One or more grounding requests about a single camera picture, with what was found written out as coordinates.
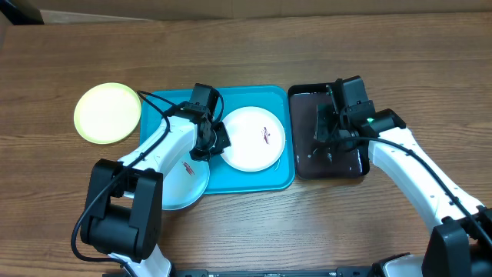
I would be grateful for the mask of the light blue plate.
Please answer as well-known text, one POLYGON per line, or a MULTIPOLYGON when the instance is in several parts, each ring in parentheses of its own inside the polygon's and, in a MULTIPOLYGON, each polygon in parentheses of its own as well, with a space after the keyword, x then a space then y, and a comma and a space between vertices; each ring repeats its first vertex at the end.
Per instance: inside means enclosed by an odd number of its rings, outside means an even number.
POLYGON ((207 162, 184 155, 166 175, 163 183, 162 209, 185 209, 202 197, 208 186, 210 169, 207 162))

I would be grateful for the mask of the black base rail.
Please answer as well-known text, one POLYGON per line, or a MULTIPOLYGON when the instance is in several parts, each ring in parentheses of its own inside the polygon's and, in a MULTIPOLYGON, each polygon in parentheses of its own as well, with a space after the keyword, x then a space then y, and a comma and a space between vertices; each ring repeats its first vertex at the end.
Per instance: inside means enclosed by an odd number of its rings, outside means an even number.
POLYGON ((171 267, 171 277, 375 277, 371 266, 349 266, 324 270, 228 271, 209 272, 205 269, 177 270, 171 267))

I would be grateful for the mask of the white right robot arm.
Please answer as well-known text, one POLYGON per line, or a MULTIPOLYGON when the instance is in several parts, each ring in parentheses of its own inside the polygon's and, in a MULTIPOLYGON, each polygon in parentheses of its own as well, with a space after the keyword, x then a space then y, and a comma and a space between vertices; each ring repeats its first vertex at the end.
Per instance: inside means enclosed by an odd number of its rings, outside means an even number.
POLYGON ((453 182, 392 110, 372 102, 317 107, 315 138, 333 151, 357 149, 417 210, 430 233, 424 255, 400 254, 372 266, 373 276, 491 277, 491 210, 453 182))

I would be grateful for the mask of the white plate with red stain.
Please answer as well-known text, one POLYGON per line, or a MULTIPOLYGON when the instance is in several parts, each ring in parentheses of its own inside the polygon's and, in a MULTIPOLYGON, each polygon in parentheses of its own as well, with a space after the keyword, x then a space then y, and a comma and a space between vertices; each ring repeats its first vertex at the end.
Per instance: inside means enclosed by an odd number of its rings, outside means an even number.
POLYGON ((248 106, 223 120, 231 145, 221 157, 232 168, 259 172, 272 166, 284 151, 286 135, 280 120, 264 108, 248 106))

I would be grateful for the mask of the yellow plate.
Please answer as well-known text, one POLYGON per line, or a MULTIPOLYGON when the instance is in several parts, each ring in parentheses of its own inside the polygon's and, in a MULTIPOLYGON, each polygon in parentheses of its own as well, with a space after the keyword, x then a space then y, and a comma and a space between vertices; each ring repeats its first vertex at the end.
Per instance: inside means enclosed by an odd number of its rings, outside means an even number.
POLYGON ((107 82, 89 89, 74 110, 78 134, 95 144, 112 144, 129 136, 141 117, 141 101, 130 87, 107 82))

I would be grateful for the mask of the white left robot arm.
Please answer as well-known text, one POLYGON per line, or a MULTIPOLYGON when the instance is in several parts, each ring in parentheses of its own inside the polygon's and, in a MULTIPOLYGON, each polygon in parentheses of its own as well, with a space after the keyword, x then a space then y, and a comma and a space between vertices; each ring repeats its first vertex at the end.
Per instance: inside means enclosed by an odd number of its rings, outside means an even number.
POLYGON ((71 250, 86 262, 118 263, 129 276, 169 276, 171 262, 158 247, 165 176, 185 156, 207 162, 230 145, 215 102, 192 100, 163 111, 159 128, 119 161, 93 167, 85 209, 75 223, 71 250), (102 257, 82 255, 76 242, 102 257))

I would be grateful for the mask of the black rectangular tray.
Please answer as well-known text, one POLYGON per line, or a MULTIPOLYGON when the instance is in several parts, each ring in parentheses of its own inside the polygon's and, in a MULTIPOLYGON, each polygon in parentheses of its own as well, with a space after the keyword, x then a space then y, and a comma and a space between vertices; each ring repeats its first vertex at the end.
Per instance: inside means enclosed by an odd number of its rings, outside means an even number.
POLYGON ((357 179, 369 165, 358 149, 345 152, 324 145, 338 120, 326 83, 293 85, 288 89, 294 163, 303 179, 357 179))

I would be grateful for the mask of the teal plastic tray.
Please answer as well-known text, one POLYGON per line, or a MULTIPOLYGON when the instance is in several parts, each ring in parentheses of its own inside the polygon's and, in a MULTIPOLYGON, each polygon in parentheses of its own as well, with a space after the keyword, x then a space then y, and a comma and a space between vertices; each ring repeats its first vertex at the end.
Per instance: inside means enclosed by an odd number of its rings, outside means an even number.
MULTIPOLYGON (((275 115, 283 125, 286 143, 281 157, 269 168, 259 172, 242 172, 232 168, 220 156, 209 162, 211 177, 206 195, 262 192, 286 189, 295 178, 294 150, 291 134, 291 119, 288 94, 276 85, 236 86, 216 88, 225 100, 222 121, 235 109, 256 106, 275 115)), ((190 89, 156 91, 175 104, 191 97, 190 89)), ((151 136, 161 124, 161 115, 148 103, 141 108, 140 145, 151 136)))

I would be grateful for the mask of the brown cardboard backdrop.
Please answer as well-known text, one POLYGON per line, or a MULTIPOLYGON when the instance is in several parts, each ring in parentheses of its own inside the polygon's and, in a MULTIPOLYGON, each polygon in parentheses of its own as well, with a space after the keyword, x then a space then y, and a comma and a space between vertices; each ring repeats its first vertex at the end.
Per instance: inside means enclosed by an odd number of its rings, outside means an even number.
POLYGON ((45 22, 489 12, 491 0, 32 0, 45 22))

